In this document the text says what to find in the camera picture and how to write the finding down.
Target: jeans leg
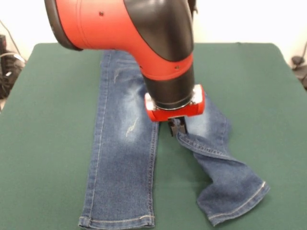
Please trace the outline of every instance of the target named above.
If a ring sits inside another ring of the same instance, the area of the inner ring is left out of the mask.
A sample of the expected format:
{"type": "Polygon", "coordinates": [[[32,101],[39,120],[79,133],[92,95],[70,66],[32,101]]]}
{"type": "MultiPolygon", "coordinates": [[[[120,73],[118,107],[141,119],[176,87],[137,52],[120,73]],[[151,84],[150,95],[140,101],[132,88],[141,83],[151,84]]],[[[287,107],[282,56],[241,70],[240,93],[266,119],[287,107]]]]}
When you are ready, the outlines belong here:
{"type": "Polygon", "coordinates": [[[146,88],[128,53],[106,50],[83,212],[85,229],[154,227],[153,170],[158,123],[144,108],[146,88]]]}
{"type": "Polygon", "coordinates": [[[250,211],[270,188],[250,167],[231,156],[228,119],[206,95],[204,114],[189,117],[186,123],[188,134],[178,133],[177,138],[213,181],[197,199],[200,209],[214,226],[250,211]]]}

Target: green table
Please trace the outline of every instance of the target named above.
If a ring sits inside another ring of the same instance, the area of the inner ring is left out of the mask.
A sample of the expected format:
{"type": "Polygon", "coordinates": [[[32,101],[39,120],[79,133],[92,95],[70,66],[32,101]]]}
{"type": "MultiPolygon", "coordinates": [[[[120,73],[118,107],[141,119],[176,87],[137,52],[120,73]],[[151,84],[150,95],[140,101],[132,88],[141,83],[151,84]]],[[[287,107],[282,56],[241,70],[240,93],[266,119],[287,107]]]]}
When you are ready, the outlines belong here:
{"type": "MultiPolygon", "coordinates": [[[[271,186],[251,212],[215,229],[306,229],[307,95],[281,52],[237,43],[196,44],[194,54],[197,82],[232,122],[232,154],[271,186]]],[[[79,229],[101,55],[34,48],[0,115],[1,230],[79,229]]],[[[209,182],[162,124],[155,229],[214,229],[196,205],[209,182]]]]}

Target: denim fabric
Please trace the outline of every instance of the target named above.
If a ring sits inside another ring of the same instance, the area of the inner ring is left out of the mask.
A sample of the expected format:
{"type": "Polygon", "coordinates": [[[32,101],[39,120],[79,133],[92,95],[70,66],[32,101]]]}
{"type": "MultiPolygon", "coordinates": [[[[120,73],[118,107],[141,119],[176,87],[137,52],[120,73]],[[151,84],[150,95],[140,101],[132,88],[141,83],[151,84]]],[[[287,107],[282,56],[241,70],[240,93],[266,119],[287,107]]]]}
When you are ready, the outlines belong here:
{"type": "MultiPolygon", "coordinates": [[[[151,122],[145,111],[146,88],[134,58],[108,50],[101,65],[94,144],[79,226],[96,230],[154,227],[152,190],[159,124],[151,122]]],[[[178,133],[178,142],[191,150],[213,181],[197,199],[200,209],[214,226],[247,213],[270,188],[231,156],[227,148],[230,122],[208,95],[204,114],[188,117],[186,122],[189,133],[178,133]]]]}
{"type": "Polygon", "coordinates": [[[134,59],[105,51],[85,202],[79,226],[154,226],[153,170],[158,123],[145,113],[146,93],[134,59]]]}
{"type": "Polygon", "coordinates": [[[217,225],[250,211],[269,191],[268,184],[250,167],[231,156],[228,149],[229,120],[205,94],[205,112],[186,118],[188,134],[178,133],[179,143],[191,150],[212,179],[197,203],[217,225]]]}

